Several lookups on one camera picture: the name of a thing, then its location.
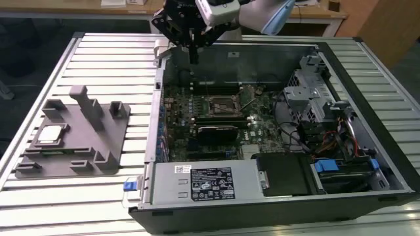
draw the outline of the blue latch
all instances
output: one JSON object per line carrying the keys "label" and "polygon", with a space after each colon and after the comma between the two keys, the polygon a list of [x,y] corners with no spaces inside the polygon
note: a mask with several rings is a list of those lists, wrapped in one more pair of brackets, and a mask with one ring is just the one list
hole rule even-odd
{"label": "blue latch", "polygon": [[335,160],[319,160],[315,163],[315,169],[316,172],[323,172],[323,171],[337,171],[339,166],[336,165]]}
{"label": "blue latch", "polygon": [[137,181],[124,182],[124,192],[137,191]]}
{"label": "blue latch", "polygon": [[373,170],[379,170],[379,161],[376,159],[371,159],[371,164],[372,164]]}

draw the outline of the blue drive bracket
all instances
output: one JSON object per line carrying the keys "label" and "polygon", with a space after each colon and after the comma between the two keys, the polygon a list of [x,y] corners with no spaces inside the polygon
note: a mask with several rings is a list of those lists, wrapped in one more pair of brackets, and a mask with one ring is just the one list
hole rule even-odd
{"label": "blue drive bracket", "polygon": [[324,172],[324,171],[337,171],[339,166],[336,165],[335,160],[319,160],[315,163],[315,169],[317,173]]}

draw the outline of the wooden desk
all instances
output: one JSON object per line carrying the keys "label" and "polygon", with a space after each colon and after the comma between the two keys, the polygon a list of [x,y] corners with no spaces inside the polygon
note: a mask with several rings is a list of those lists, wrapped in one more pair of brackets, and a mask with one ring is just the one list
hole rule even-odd
{"label": "wooden desk", "polygon": [[[101,8],[100,0],[0,0],[0,17],[149,20],[163,3],[148,0],[145,5]],[[333,36],[345,17],[344,12],[329,11],[328,0],[321,0],[317,6],[295,8],[288,23],[327,24],[324,36]]]}

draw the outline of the white sticker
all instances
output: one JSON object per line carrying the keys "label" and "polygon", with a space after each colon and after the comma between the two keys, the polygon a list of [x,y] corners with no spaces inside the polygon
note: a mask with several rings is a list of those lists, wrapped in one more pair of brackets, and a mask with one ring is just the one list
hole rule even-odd
{"label": "white sticker", "polygon": [[191,172],[191,166],[175,166],[175,173],[183,174]]}
{"label": "white sticker", "polygon": [[228,52],[228,58],[239,58],[240,53],[239,52]]}

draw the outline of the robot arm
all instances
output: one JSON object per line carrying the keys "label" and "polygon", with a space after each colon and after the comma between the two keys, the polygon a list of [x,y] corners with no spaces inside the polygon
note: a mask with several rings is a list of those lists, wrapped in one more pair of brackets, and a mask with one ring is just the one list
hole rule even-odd
{"label": "robot arm", "polygon": [[153,26],[199,63],[199,49],[209,46],[240,24],[265,34],[277,34],[295,0],[167,0],[155,14]]}

